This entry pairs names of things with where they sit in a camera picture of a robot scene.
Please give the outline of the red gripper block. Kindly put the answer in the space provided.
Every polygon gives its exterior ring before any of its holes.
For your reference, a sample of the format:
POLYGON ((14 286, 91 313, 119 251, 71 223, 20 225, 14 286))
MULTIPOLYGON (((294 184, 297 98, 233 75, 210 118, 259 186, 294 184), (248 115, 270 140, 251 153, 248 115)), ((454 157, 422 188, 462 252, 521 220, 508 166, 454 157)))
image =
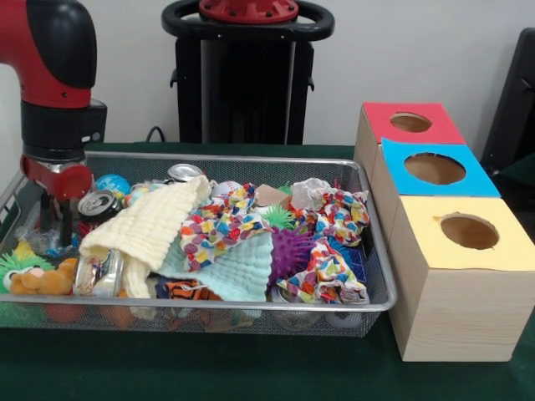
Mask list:
POLYGON ((50 243, 52 223, 52 198, 59 202, 62 214, 61 245, 72 245, 73 212, 71 200, 83 198, 93 186, 93 174, 84 161, 63 164, 45 163, 29 156, 21 156, 21 171, 28 180, 43 187, 47 192, 41 195, 39 233, 45 244, 50 243))

